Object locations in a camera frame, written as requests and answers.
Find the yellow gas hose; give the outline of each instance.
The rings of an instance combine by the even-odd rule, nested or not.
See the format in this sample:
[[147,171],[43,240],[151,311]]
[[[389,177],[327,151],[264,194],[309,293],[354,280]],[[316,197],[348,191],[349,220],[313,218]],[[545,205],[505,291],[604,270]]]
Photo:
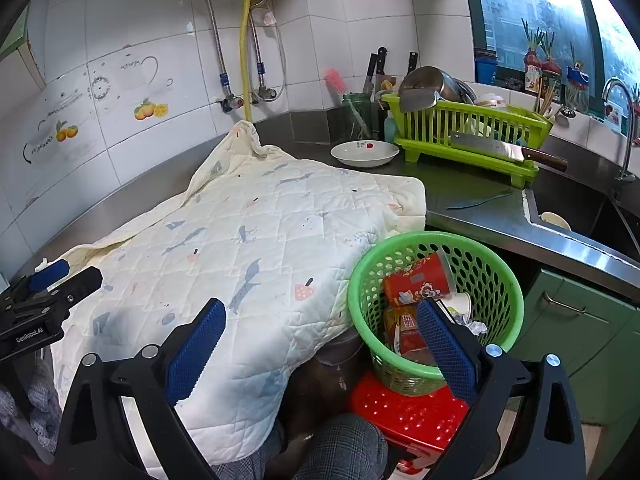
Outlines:
[[242,2],[242,19],[240,20],[240,70],[242,72],[242,98],[244,99],[244,118],[249,122],[253,122],[251,120],[250,82],[246,59],[246,29],[249,23],[250,6],[251,0],[244,0]]

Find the window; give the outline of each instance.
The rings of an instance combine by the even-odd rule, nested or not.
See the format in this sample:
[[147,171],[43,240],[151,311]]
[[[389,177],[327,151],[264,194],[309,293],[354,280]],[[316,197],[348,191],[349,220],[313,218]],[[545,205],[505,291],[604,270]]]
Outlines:
[[[576,57],[584,62],[584,71],[594,78],[593,52],[580,0],[480,0],[484,14],[487,47],[498,53],[498,64],[524,70],[527,40],[522,28],[523,18],[534,32],[537,27],[556,33],[553,54],[562,68],[572,64],[571,46]],[[542,50],[538,56],[544,61]]]
[[[604,77],[619,77],[633,92],[634,85],[640,85],[640,50],[609,0],[591,0],[591,3],[602,40]],[[622,106],[625,115],[628,113],[626,99],[619,89],[612,92],[611,99]]]

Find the blue gripper pad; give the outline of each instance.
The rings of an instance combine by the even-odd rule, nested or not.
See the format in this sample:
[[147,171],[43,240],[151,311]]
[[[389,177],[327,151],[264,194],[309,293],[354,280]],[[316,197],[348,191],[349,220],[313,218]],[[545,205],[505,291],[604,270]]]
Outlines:
[[440,307],[431,300],[418,303],[418,332],[427,343],[453,396],[471,407],[478,398],[474,366],[447,327],[448,322],[434,311],[436,308]]
[[61,280],[69,273],[69,264],[66,260],[58,260],[49,267],[36,272],[29,279],[29,291],[40,292],[57,280]]
[[213,349],[218,344],[226,325],[225,306],[211,299],[204,307],[204,315],[176,352],[166,370],[164,396],[170,406],[191,395]]

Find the cabinet handle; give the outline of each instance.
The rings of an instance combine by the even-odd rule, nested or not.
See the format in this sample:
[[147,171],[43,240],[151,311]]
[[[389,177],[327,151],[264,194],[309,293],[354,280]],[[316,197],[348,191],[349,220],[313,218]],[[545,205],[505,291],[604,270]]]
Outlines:
[[572,312],[575,312],[576,314],[584,314],[587,311],[586,307],[575,308],[574,306],[567,305],[566,303],[560,303],[560,301],[553,300],[552,298],[549,297],[546,291],[542,293],[542,297],[547,303],[557,305],[557,306],[562,306],[563,308],[568,308],[569,310],[571,310]]

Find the plaid pants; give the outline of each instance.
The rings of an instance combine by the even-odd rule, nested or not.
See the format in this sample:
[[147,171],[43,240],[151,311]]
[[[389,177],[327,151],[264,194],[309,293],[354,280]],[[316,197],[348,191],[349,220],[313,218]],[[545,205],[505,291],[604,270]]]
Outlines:
[[[280,453],[284,432],[276,423],[262,447],[248,457],[215,465],[220,480],[262,480],[267,460]],[[372,424],[344,413],[314,434],[293,480],[380,480],[386,465],[386,441]]]

